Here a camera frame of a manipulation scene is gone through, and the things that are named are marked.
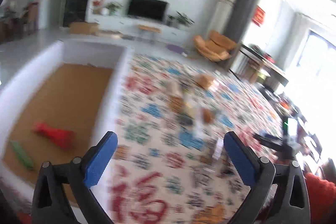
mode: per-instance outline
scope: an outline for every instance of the purple mat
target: purple mat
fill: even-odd
[[[166,48],[172,52],[176,52],[178,54],[182,54],[183,52],[188,54],[188,51],[185,48],[182,48],[180,46],[177,45],[173,45],[173,44],[169,44],[166,46]]]

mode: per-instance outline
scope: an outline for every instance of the red toy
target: red toy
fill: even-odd
[[[45,122],[36,123],[34,131],[48,137],[54,144],[64,150],[67,150],[73,146],[73,131],[53,128],[47,125]]]

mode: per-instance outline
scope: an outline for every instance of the blue gripper pad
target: blue gripper pad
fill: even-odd
[[[114,132],[107,132],[105,136],[94,147],[95,154],[90,159],[85,168],[85,176],[83,183],[90,187],[97,185],[101,175],[103,174],[107,164],[112,158],[118,145],[118,137]]]
[[[250,152],[234,132],[228,132],[225,134],[224,148],[243,183],[253,188],[256,184],[256,169],[255,165],[251,161],[250,156],[252,155],[247,155],[247,153]]]

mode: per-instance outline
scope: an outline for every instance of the cardboard box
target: cardboard box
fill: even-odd
[[[98,25],[98,23],[72,22],[69,27],[69,33],[95,35],[99,31]]]

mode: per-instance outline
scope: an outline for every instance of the red fabric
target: red fabric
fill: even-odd
[[[320,223],[336,200],[336,186],[312,173],[305,174],[310,205],[310,223]]]

